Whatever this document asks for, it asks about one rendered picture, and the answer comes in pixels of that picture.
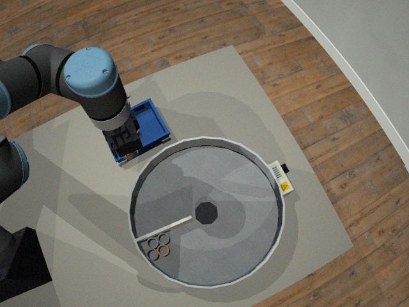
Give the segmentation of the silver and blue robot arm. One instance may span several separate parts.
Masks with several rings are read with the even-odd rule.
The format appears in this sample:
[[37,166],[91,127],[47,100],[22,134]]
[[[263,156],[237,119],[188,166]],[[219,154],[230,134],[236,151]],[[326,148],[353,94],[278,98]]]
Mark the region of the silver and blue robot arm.
[[[0,60],[0,120],[49,93],[78,102],[100,130],[117,129],[130,115],[130,94],[111,55],[101,48],[74,52],[43,43]],[[28,177],[23,149],[0,134],[0,204]]]

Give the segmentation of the blue crate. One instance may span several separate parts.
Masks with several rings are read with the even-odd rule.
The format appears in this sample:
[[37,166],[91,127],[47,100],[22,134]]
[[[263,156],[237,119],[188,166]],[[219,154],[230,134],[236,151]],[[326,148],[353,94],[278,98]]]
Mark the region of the blue crate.
[[[132,117],[136,117],[136,120],[140,125],[139,138],[144,147],[138,149],[138,154],[137,151],[134,151],[134,156],[130,160],[140,156],[152,148],[155,148],[158,145],[161,145],[162,143],[164,144],[171,140],[170,132],[151,101],[151,98],[131,107],[130,113],[132,114]],[[120,166],[130,161],[124,159],[123,157],[120,158],[117,151],[115,152],[118,156],[118,160],[114,155],[113,157]]]

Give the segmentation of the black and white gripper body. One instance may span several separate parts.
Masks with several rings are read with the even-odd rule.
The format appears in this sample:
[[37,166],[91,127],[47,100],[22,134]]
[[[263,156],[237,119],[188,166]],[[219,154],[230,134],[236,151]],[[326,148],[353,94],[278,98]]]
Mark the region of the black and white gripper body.
[[[133,122],[132,114],[130,113],[127,122],[121,127],[110,131],[104,131],[111,152],[117,160],[118,157],[115,151],[117,151],[120,157],[123,157],[138,149],[144,148]],[[112,145],[114,145],[114,148],[112,148]]]

